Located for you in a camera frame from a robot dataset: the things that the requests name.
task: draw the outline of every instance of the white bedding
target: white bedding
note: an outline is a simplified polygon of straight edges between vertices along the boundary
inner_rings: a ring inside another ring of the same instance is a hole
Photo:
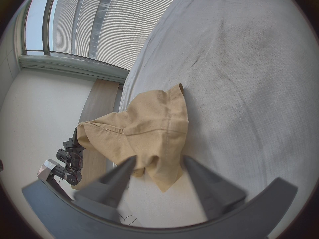
[[[299,187],[269,238],[300,211],[319,177],[319,48],[292,0],[174,0],[131,69],[120,111],[139,93],[181,82],[182,151],[247,190],[280,176]],[[125,201],[145,227],[205,221],[188,175],[162,193],[132,177]]]

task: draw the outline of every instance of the curtain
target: curtain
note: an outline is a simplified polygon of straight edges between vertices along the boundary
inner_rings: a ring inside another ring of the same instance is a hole
[[[86,61],[76,58],[21,55],[19,57],[21,69],[47,71],[70,77],[80,77],[88,80],[103,79],[124,84],[129,70],[102,62]]]

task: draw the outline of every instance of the wooden panel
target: wooden panel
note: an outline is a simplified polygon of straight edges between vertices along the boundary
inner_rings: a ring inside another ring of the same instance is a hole
[[[94,120],[113,112],[118,87],[118,82],[97,79],[87,97],[79,123]],[[106,166],[110,162],[98,151],[85,149],[83,151],[83,168],[81,170],[82,179],[77,185],[71,187],[73,189],[81,189],[96,180],[106,172]]]

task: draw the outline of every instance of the sky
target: sky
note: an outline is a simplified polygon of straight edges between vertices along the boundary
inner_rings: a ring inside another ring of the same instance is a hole
[[[53,1],[50,19],[53,19],[56,3]],[[32,0],[28,16],[26,18],[26,49],[27,50],[43,50],[42,44],[42,22],[43,14],[47,0]],[[52,38],[53,20],[49,21],[49,46],[53,50]]]

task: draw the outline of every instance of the khaki garment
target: khaki garment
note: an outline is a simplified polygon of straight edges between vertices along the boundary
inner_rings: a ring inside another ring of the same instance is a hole
[[[134,176],[144,168],[162,192],[182,175],[181,150],[188,128],[183,86],[138,94],[121,113],[78,125],[79,143],[120,164],[137,155]]]

